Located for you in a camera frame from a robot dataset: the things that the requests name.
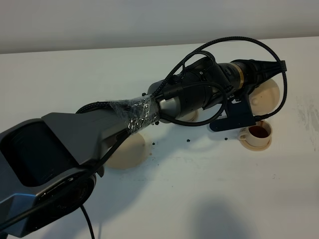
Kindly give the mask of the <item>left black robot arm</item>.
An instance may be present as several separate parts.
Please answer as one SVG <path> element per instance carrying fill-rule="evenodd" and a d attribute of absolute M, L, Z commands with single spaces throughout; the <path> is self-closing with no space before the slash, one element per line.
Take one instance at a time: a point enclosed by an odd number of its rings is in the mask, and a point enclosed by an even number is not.
<path fill-rule="evenodd" d="M 152 123 L 189 126 L 182 116 L 217 104 L 219 111 L 195 126 L 213 124 L 222 131 L 268 118 L 252 114 L 248 96 L 286 70 L 279 59 L 216 63 L 202 52 L 191 65 L 182 60 L 142 97 L 90 103 L 74 114 L 50 113 L 2 132 L 0 236 L 24 237 L 81 208 L 104 163 Z"/>

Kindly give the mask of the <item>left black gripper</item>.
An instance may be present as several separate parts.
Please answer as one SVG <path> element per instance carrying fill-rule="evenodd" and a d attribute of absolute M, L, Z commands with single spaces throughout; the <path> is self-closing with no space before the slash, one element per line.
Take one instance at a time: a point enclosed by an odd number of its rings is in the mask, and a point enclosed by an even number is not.
<path fill-rule="evenodd" d="M 246 94 L 250 94 L 253 90 L 262 83 L 271 79 L 272 77 L 282 74 L 286 76 L 286 62 L 281 61 L 257 61 L 257 60 L 243 60 L 245 65 L 245 81 L 244 90 Z"/>

